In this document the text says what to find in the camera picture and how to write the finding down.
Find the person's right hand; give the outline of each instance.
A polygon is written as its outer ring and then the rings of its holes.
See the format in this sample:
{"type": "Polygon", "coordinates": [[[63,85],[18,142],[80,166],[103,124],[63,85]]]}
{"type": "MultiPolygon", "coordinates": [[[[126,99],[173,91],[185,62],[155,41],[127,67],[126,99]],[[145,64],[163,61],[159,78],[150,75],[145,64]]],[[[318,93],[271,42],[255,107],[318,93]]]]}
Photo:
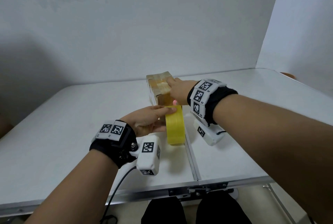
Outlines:
{"type": "Polygon", "coordinates": [[[167,83],[171,87],[170,95],[177,100],[179,105],[188,105],[187,96],[192,87],[198,83],[197,80],[181,80],[179,78],[169,77],[166,79],[167,83]]]}

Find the pants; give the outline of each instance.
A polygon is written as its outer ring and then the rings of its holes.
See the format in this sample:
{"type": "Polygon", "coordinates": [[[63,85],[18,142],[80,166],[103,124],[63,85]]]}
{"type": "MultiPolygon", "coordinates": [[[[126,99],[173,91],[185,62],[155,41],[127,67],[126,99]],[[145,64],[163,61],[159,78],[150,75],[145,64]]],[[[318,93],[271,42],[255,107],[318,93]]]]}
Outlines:
{"type": "MultiPolygon", "coordinates": [[[[186,224],[184,210],[177,197],[153,199],[141,219],[141,224],[150,223],[186,224]]],[[[210,192],[201,200],[195,223],[251,224],[237,201],[223,190],[210,192]]]]}

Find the person's left hand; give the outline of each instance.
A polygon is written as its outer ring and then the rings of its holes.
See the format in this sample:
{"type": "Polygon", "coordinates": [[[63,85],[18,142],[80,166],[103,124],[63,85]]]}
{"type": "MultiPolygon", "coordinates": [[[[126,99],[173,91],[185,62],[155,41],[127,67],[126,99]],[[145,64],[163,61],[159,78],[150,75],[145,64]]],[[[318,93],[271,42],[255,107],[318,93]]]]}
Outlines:
{"type": "Polygon", "coordinates": [[[177,108],[168,108],[161,105],[149,106],[129,113],[120,120],[132,127],[136,137],[143,137],[150,133],[166,131],[165,122],[159,120],[159,118],[176,111],[177,108]]]}

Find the forearm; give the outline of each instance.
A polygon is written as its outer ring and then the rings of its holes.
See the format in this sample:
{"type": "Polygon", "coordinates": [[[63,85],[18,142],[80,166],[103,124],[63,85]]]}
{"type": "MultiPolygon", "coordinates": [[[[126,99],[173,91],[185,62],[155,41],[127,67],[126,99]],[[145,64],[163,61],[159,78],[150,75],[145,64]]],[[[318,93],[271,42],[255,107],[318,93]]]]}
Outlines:
{"type": "Polygon", "coordinates": [[[109,157],[91,150],[26,223],[98,223],[117,172],[109,157]]]}
{"type": "Polygon", "coordinates": [[[333,209],[333,126],[241,95],[229,95],[213,118],[310,215],[333,209]]]}

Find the hand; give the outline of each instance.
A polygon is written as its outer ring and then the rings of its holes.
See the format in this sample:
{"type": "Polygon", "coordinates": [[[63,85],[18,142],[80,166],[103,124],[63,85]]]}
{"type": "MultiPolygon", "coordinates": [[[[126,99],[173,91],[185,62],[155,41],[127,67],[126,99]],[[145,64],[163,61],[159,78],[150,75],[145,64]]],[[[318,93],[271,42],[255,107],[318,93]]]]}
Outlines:
{"type": "Polygon", "coordinates": [[[166,131],[165,121],[159,120],[159,118],[176,111],[177,108],[149,106],[129,113],[120,120],[130,125],[137,137],[143,137],[150,133],[166,131]]]}
{"type": "Polygon", "coordinates": [[[181,80],[179,78],[169,77],[166,79],[171,87],[170,95],[177,100],[179,105],[189,105],[187,103],[187,96],[192,87],[198,83],[196,80],[181,80]]]}

